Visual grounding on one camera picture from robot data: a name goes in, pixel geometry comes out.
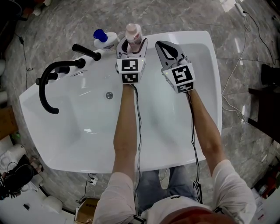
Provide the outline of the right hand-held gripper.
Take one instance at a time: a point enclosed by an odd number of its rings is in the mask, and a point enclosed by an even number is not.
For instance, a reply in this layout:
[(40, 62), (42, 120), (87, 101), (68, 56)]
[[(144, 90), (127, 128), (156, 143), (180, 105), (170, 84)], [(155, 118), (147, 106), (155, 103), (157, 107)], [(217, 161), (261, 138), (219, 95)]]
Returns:
[(169, 41), (157, 41), (155, 48), (163, 67), (161, 72), (173, 90), (177, 94), (193, 90), (196, 80), (193, 65), (181, 47)]

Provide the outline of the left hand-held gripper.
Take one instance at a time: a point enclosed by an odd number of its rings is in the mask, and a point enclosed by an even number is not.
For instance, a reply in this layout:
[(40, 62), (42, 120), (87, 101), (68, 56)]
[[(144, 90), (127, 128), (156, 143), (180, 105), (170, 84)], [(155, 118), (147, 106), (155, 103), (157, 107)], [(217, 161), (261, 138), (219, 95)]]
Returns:
[(148, 39), (145, 38), (137, 52), (128, 54), (128, 41), (122, 38), (116, 47), (116, 72), (120, 75), (122, 84), (137, 84), (140, 82), (146, 65)]

